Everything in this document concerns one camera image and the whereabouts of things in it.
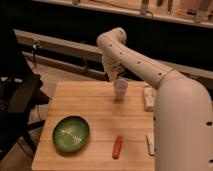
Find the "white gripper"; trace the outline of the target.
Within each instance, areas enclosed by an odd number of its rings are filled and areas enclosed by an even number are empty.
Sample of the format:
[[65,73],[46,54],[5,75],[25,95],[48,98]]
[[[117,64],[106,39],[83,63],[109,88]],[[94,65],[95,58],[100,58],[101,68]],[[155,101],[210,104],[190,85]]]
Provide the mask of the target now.
[[110,82],[115,81],[125,71],[118,61],[106,55],[102,56],[102,64]]

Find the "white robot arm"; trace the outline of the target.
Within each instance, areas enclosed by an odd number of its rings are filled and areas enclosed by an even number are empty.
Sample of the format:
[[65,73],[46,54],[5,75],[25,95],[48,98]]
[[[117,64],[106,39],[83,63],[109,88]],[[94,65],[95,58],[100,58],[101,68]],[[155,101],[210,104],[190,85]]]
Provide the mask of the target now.
[[155,171],[213,171],[213,103],[206,88],[177,70],[125,46],[114,28],[97,37],[107,72],[123,65],[157,90]]

